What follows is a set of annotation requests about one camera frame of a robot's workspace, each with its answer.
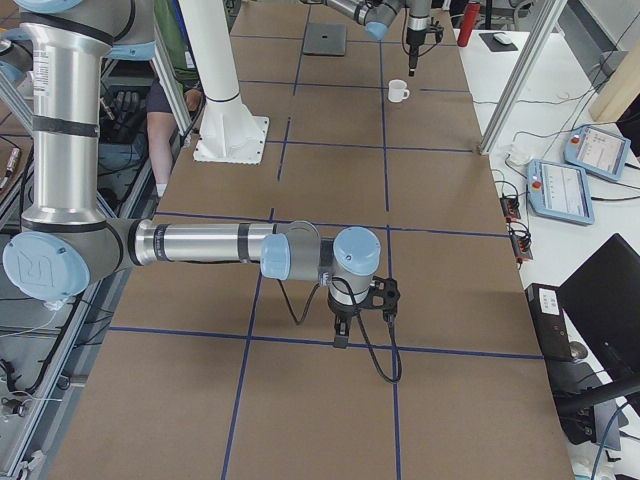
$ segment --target white desk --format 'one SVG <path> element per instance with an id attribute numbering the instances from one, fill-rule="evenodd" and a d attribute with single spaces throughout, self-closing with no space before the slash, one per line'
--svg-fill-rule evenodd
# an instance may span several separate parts
<path id="1" fill-rule="evenodd" d="M 460 55 L 474 101 L 497 102 L 529 34 L 527 32 L 509 32 L 518 51 L 491 52 L 479 37 L 480 33 L 482 32 L 474 31 L 472 33 L 469 45 L 460 48 Z M 552 34 L 520 98 L 522 100 L 558 102 L 567 98 L 580 97 L 590 87 L 589 80 L 562 35 Z M 590 96 L 591 94 L 587 95 L 580 103 L 574 117 Z M 596 95 L 593 95 L 590 102 L 593 102 L 595 98 Z M 573 119 L 568 123 L 568 126 L 562 128 L 562 125 L 574 112 L 577 104 L 578 100 L 561 105 L 523 102 L 516 104 L 497 146 L 490 152 L 492 168 L 503 172 L 506 180 L 514 183 L 521 193 L 524 192 L 524 179 L 505 164 L 506 152 L 509 145 L 513 143 L 514 134 L 522 130 L 548 135 L 559 130 L 566 130 L 573 124 Z M 480 128 L 484 133 L 496 105 L 476 103 L 474 106 Z M 578 117 L 576 125 L 591 122 L 593 119 L 589 115 L 587 107 Z M 600 128 L 617 131 L 615 125 L 603 125 Z M 568 133 L 560 134 L 546 155 L 546 160 L 562 161 L 562 149 L 568 136 Z M 528 155 L 541 158 L 552 139 L 553 137 L 539 139 L 529 135 L 518 135 L 515 145 Z M 631 154 L 627 162 L 638 163 Z M 500 174 L 496 173 L 496 179 L 500 178 L 502 178 Z M 621 181 L 631 185 L 640 185 L 640 172 L 627 168 Z M 593 196 L 606 198 L 628 197 L 638 193 L 594 177 L 589 177 L 589 187 Z M 511 193 L 509 187 L 506 187 L 505 193 Z M 530 210 L 529 228 L 532 234 L 534 261 L 526 262 L 522 266 L 520 274 L 523 287 L 532 282 L 560 285 L 615 232 L 620 233 L 637 251 L 640 251 L 640 223 L 634 218 L 640 213 L 640 200 L 622 203 L 594 202 L 596 221 L 594 225 L 586 227 L 537 217 Z M 568 325 L 568 328 L 570 337 L 580 338 L 572 325 Z M 595 371 L 602 369 L 592 355 L 590 358 L 589 363 Z M 602 381 L 609 380 L 606 374 L 599 376 Z M 638 436 L 640 419 L 629 407 L 625 408 L 624 414 L 632 422 L 632 428 L 627 427 L 625 430 Z M 615 464 L 615 470 L 640 477 L 640 444 L 628 439 L 621 439 L 621 441 L 624 459 Z M 590 450 L 593 452 L 592 455 L 595 455 L 595 447 L 587 450 L 587 453 L 590 453 Z"/>

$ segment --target cardboard table surface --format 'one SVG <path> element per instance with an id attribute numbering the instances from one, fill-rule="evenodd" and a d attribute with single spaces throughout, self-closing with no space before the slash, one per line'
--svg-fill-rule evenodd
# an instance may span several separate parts
<path id="1" fill-rule="evenodd" d="M 196 163 L 192 145 L 155 219 L 370 228 L 377 274 L 402 295 L 400 384 L 376 374 L 356 322 L 332 348 L 324 289 L 295 326 L 255 265 L 151 265 L 131 275 L 50 478 L 573 478 L 453 32 L 434 14 L 444 45 L 391 105 L 402 19 L 378 44 L 324 6 L 243 4 L 232 43 L 244 102 L 271 119 L 262 163 Z M 348 25 L 344 58 L 302 56 L 309 20 Z M 312 285 L 285 286 L 299 312 Z M 397 371 L 380 316 L 363 323 Z"/>

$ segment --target light blue joint cap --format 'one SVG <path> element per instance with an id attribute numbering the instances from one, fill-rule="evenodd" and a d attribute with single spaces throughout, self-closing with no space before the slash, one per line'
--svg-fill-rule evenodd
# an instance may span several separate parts
<path id="1" fill-rule="evenodd" d="M 24 74 L 10 63 L 0 61 L 0 70 L 13 85 L 24 78 Z"/>
<path id="2" fill-rule="evenodd" d="M 111 60 L 146 61 L 152 60 L 156 54 L 156 42 L 138 43 L 135 45 L 114 45 L 107 58 Z"/>
<path id="3" fill-rule="evenodd" d="M 12 42 L 15 42 L 15 41 L 25 42 L 27 40 L 30 40 L 29 35 L 27 35 L 27 32 L 25 32 L 21 28 L 12 28 L 11 30 L 2 32 L 2 34 L 0 34 L 0 39 L 7 39 L 7 40 L 11 40 Z"/>
<path id="4" fill-rule="evenodd" d="M 82 3 L 82 0 L 14 0 L 18 6 L 35 13 L 60 13 Z"/>
<path id="5" fill-rule="evenodd" d="M 333 241 L 333 255 L 348 272 L 362 277 L 373 275 L 380 264 L 380 241 L 371 230 L 350 227 Z"/>
<path id="6" fill-rule="evenodd" d="M 382 41 L 388 30 L 389 27 L 380 22 L 369 22 L 364 27 L 364 31 L 367 32 L 371 38 L 378 42 Z"/>
<path id="7" fill-rule="evenodd" d="M 19 233 L 4 247 L 2 262 L 9 280 L 40 300 L 62 300 L 89 285 L 89 269 L 80 254 L 48 233 Z"/>
<path id="8" fill-rule="evenodd" d="M 268 235 L 262 241 L 260 271 L 267 278 L 286 280 L 291 270 L 291 247 L 283 233 Z"/>

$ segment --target black shorts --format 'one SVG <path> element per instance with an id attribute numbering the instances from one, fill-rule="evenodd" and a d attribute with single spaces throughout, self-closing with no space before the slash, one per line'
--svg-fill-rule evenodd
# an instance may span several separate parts
<path id="1" fill-rule="evenodd" d="M 195 80 L 185 82 L 184 88 L 194 88 L 196 83 L 197 81 Z M 173 113 L 171 111 L 171 105 L 169 105 L 169 100 L 167 100 L 167 96 L 164 93 L 164 88 L 162 88 L 160 80 L 157 78 L 153 79 L 149 93 L 147 93 L 147 113 L 151 112 Z"/>

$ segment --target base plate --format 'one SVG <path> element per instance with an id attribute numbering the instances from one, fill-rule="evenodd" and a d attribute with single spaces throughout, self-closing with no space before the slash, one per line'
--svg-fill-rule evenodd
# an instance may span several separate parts
<path id="1" fill-rule="evenodd" d="M 269 130 L 269 117 L 253 117 L 260 130 L 267 138 Z M 198 140 L 195 150 L 193 151 L 193 159 L 198 162 L 222 162 L 222 163 L 241 163 L 249 165 L 258 165 L 262 160 L 262 152 L 264 152 L 265 140 L 249 140 L 244 145 L 231 150 L 226 157 L 212 155 L 207 152 L 206 146 L 202 140 Z"/>
<path id="2" fill-rule="evenodd" d="M 340 23 L 310 23 L 304 36 L 302 53 L 344 57 L 347 51 L 347 26 Z"/>

